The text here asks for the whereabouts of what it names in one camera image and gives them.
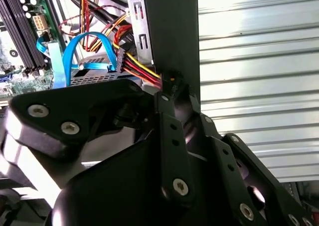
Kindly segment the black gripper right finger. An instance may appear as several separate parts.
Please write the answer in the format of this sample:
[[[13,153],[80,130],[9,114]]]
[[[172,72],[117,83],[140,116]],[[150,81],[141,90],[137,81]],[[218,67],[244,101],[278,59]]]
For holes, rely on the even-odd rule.
[[[186,88],[192,153],[206,159],[209,215],[217,226],[314,226],[304,209],[235,134],[221,136]]]

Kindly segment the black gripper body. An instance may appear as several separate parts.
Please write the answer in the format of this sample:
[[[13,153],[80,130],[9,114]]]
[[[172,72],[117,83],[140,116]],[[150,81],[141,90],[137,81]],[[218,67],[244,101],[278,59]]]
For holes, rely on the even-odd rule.
[[[226,191],[211,163],[207,140],[188,143],[196,198],[179,206],[161,188],[160,150],[137,143],[74,177],[52,211],[54,226],[238,226]]]

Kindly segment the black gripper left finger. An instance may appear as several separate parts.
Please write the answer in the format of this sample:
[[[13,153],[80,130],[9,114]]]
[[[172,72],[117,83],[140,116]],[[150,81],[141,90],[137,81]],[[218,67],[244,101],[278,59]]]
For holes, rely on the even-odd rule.
[[[189,208],[195,193],[182,125],[188,113],[178,103],[182,94],[168,82],[151,95],[120,79],[17,96],[5,119],[4,156],[54,207],[74,177],[126,150],[85,167],[81,158],[93,141],[133,128],[142,134],[133,145],[150,140],[159,148],[168,199]]]

